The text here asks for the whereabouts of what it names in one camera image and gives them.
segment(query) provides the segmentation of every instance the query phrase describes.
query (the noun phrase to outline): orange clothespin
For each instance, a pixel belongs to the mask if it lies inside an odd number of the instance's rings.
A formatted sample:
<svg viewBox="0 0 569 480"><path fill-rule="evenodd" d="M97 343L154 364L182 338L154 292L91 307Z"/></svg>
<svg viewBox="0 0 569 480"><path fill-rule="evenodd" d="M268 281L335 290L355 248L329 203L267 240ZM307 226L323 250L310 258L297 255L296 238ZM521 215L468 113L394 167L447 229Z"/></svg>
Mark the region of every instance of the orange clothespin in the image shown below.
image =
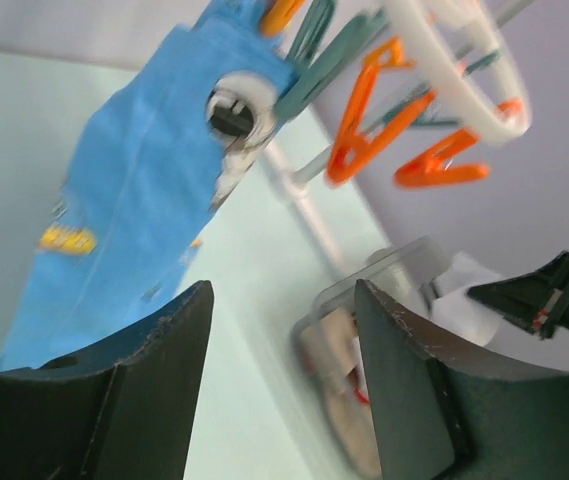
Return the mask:
<svg viewBox="0 0 569 480"><path fill-rule="evenodd" d="M326 176L331 182L340 184L353 178L406 130L435 99L434 92L428 92L417 98L371 140L358 133L380 72L410 69L414 65L412 60L404 59L402 44L397 37L393 37L364 59L362 71L346 107L326 169Z"/></svg>
<svg viewBox="0 0 569 480"><path fill-rule="evenodd" d="M274 37L286 28L297 11L306 0L277 0L264 18L262 18L262 35Z"/></svg>
<svg viewBox="0 0 569 480"><path fill-rule="evenodd" d="M520 99L508 100L498 109L511 116L523 108ZM474 146L480 138L462 128L433 145L395 172L395 185L403 188L426 188L473 182L488 177L491 168L484 164L460 165L448 168L449 162Z"/></svg>

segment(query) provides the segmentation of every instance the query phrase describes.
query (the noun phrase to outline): blue towel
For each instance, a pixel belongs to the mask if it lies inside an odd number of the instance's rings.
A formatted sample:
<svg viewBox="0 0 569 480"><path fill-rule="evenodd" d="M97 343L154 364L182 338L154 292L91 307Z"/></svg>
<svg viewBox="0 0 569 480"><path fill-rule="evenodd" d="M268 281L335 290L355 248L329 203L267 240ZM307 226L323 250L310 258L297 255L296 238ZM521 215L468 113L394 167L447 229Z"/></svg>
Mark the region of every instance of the blue towel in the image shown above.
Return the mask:
<svg viewBox="0 0 569 480"><path fill-rule="evenodd" d="M277 39L259 34L266 3L214 0L195 27L176 27L89 120L0 371L39 367L174 298L227 168L228 145L212 133L207 116L216 84L227 74L251 72L281 95L296 81L276 53Z"/></svg>

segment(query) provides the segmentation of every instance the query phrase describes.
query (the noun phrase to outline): black mechanical part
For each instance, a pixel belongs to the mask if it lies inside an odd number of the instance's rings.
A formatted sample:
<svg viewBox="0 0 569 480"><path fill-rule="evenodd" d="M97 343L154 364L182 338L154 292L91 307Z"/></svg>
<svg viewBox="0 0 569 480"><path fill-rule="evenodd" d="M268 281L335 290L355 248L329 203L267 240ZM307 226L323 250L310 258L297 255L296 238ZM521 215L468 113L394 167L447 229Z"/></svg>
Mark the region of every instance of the black mechanical part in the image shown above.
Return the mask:
<svg viewBox="0 0 569 480"><path fill-rule="evenodd" d="M467 295L541 339L569 329L569 252L527 275L471 287Z"/></svg>
<svg viewBox="0 0 569 480"><path fill-rule="evenodd" d="M0 374L0 479L183 478L213 308L199 282L44 367Z"/></svg>
<svg viewBox="0 0 569 480"><path fill-rule="evenodd" d="M214 90L211 98L216 95L228 97L229 101L220 101L213 106L212 115L209 118L211 128L222 137L243 142L255 127L256 114L247 102L238 98L233 92Z"/></svg>
<svg viewBox="0 0 569 480"><path fill-rule="evenodd" d="M569 373L468 342L370 282L355 298L384 478L569 479Z"/></svg>

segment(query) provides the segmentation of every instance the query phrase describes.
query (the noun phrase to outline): green clothespin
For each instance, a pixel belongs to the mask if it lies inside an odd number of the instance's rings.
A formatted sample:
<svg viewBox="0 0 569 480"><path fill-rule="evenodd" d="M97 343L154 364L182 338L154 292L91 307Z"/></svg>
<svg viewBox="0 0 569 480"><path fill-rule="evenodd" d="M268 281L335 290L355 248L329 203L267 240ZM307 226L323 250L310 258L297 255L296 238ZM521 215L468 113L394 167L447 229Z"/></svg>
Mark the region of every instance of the green clothespin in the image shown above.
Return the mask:
<svg viewBox="0 0 569 480"><path fill-rule="evenodd" d="M335 14L335 0L314 0L300 26L286 60L306 69L320 48Z"/></svg>
<svg viewBox="0 0 569 480"><path fill-rule="evenodd" d="M299 115L386 27L386 13L352 18L308 67L298 82L275 104L275 115L286 122Z"/></svg>
<svg viewBox="0 0 569 480"><path fill-rule="evenodd" d="M488 68L493 62L499 60L501 53L499 50L489 53L484 57L480 58L478 61L473 62L464 70L464 75L472 75L478 70L484 70ZM411 95L409 95L402 102L398 103L395 107L389 110L383 117L382 123L387 125L390 123L404 108L421 97L426 93L425 89L417 89ZM427 128L447 128L447 127L459 127L460 121L456 118L437 118L436 115L428 114L424 112L422 115L417 117L413 122L411 127L427 127Z"/></svg>

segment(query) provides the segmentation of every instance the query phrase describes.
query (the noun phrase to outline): white plastic ring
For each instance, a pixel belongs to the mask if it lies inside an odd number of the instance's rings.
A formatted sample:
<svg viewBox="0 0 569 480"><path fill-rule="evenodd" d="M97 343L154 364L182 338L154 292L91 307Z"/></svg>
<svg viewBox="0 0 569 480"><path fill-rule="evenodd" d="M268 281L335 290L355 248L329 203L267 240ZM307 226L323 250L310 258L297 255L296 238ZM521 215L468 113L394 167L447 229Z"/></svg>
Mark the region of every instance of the white plastic ring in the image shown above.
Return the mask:
<svg viewBox="0 0 569 480"><path fill-rule="evenodd" d="M531 125L528 94L515 62L492 16L480 0L384 0L392 24L408 58L438 92L438 97L462 122L491 145L522 136ZM496 80L500 103L519 100L521 109L504 115L468 76L460 75L458 61L444 38L430 24L430 14L455 29L483 55L499 51L489 67Z"/></svg>
<svg viewBox="0 0 569 480"><path fill-rule="evenodd" d="M277 120L273 113L273 105L277 101L277 90L266 78L247 71L233 72L224 75L215 85L215 93L208 101L206 116L210 120L216 105L230 107L237 103L238 108L244 104L254 115L253 129L242 141L242 150L255 150L263 146L275 131ZM236 138L226 137L216 132L225 147L231 145Z"/></svg>

